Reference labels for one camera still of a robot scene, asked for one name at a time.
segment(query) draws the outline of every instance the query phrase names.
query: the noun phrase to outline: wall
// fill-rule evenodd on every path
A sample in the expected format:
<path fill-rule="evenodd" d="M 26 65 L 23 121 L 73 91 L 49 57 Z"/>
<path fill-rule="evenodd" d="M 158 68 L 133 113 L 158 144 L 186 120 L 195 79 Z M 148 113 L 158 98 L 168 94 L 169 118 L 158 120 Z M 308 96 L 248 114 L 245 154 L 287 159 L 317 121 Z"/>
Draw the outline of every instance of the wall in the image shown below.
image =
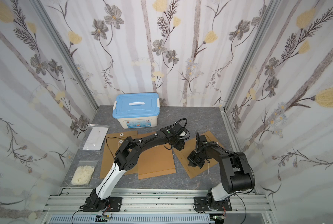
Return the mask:
<path fill-rule="evenodd" d="M 333 0 L 282 1 L 228 115 L 278 223 L 333 223 Z"/>
<path fill-rule="evenodd" d="M 58 52 L 29 1 L 0 1 L 0 223 L 36 222 L 93 117 Z"/>
<path fill-rule="evenodd" d="M 269 0 L 42 3 L 99 105 L 157 92 L 163 106 L 222 106 Z"/>

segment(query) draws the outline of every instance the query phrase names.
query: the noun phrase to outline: plastic bag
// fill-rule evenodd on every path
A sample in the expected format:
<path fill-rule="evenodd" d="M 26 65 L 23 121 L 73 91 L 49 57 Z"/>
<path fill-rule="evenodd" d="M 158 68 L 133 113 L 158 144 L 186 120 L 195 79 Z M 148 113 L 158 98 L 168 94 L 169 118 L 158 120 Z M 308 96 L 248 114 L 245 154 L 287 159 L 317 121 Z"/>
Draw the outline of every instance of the plastic bag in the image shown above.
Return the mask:
<path fill-rule="evenodd" d="M 74 172 L 71 185 L 88 184 L 98 161 L 79 161 L 78 167 Z"/>
<path fill-rule="evenodd" d="M 109 125 L 88 124 L 85 136 L 79 144 L 80 150 L 101 150 Z"/>

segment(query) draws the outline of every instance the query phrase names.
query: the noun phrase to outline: plastic storage box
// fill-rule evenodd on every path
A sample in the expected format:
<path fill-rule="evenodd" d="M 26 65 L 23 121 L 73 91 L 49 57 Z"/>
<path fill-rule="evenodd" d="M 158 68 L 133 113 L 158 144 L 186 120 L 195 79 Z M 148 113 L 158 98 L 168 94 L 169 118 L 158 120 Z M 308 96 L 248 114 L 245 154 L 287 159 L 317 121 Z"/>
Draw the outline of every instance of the plastic storage box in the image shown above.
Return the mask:
<path fill-rule="evenodd" d="M 123 128 L 155 127 L 160 113 L 157 93 L 122 94 L 113 106 L 113 117 Z"/>

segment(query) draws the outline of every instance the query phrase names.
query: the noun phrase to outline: table surface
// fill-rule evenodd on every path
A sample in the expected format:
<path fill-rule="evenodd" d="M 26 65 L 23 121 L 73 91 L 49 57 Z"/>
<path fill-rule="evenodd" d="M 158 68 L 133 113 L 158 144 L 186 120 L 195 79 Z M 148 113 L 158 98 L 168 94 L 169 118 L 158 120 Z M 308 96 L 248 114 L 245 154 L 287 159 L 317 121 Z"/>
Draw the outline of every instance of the table surface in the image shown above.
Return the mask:
<path fill-rule="evenodd" d="M 158 115 L 158 125 L 152 128 L 130 128 L 124 129 L 117 119 L 112 117 L 113 106 L 100 106 L 92 124 L 109 125 L 108 134 L 125 131 L 137 130 L 138 133 L 144 134 L 154 132 L 170 124 L 173 124 L 180 118 L 187 118 L 186 128 L 191 133 L 190 138 L 195 137 L 195 132 L 204 133 L 211 131 L 218 141 L 226 148 L 231 149 L 226 128 L 221 117 L 219 108 L 210 107 L 160 107 Z M 104 143 L 100 151 L 78 150 L 73 162 L 66 174 L 62 187 L 70 187 L 70 182 L 77 168 L 79 161 L 97 161 L 96 169 L 92 175 L 92 179 L 87 185 L 79 185 L 74 187 L 97 187 L 102 179 L 99 178 L 101 171 L 101 161 L 103 157 Z M 146 179 L 138 179 L 138 174 L 124 175 L 116 188 L 144 188 L 144 189 L 187 189 L 187 190 L 208 190 L 220 183 L 219 164 L 210 167 L 209 170 L 190 179 L 187 172 L 183 168 L 179 159 L 173 153 L 176 173 L 151 177 Z"/>

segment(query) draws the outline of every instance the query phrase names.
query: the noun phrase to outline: brown cardboard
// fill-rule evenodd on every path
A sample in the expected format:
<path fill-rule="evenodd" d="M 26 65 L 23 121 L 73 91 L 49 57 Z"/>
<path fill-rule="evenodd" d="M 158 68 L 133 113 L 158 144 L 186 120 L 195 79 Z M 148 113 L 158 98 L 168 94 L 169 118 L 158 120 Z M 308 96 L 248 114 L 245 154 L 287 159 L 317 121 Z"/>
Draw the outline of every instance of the brown cardboard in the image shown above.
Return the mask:
<path fill-rule="evenodd" d="M 139 134 L 138 138 L 149 136 L 153 133 Z M 163 145 L 148 149 L 138 159 L 138 179 L 157 177 L 176 173 L 173 152 L 167 150 Z"/>
<path fill-rule="evenodd" d="M 208 131 L 204 134 L 200 134 L 200 135 L 201 136 L 205 135 L 205 137 L 208 141 L 216 141 L 216 142 L 219 143 L 219 141 L 216 139 L 216 137 L 210 131 Z M 177 156 L 177 158 L 182 163 L 182 166 L 186 170 L 190 179 L 196 177 L 200 173 L 208 170 L 208 168 L 210 168 L 210 167 L 212 167 L 212 166 L 214 166 L 218 163 L 215 159 L 209 159 L 210 163 L 209 164 L 204 164 L 203 168 L 201 168 L 201 169 L 198 166 L 196 166 L 196 167 L 188 166 L 189 161 L 188 161 L 187 157 L 190 155 L 192 150 L 195 150 L 195 145 L 196 145 L 196 138 L 193 138 L 193 139 L 190 139 L 189 141 L 185 142 L 185 146 L 184 146 L 183 150 L 178 151 L 178 150 L 173 149 L 175 155 Z"/>
<path fill-rule="evenodd" d="M 107 137 L 118 137 L 118 138 L 108 138 L 108 146 L 113 153 L 113 156 L 115 156 L 116 151 L 119 149 L 119 146 L 121 143 L 119 143 L 119 138 L 125 139 L 126 137 L 132 137 L 132 138 L 138 138 L 138 131 L 130 131 L 130 132 L 120 132 L 120 133 L 113 133 L 113 134 L 107 134 Z M 104 179 L 106 175 L 108 174 L 110 168 L 113 164 L 113 157 L 110 154 L 110 151 L 107 147 L 107 145 L 104 145 L 104 152 L 103 152 L 103 158 L 101 162 L 101 173 L 99 175 L 100 179 Z M 124 175 L 127 174 L 133 174 L 138 172 L 138 164 L 135 165 L 131 170 L 127 171 Z"/>

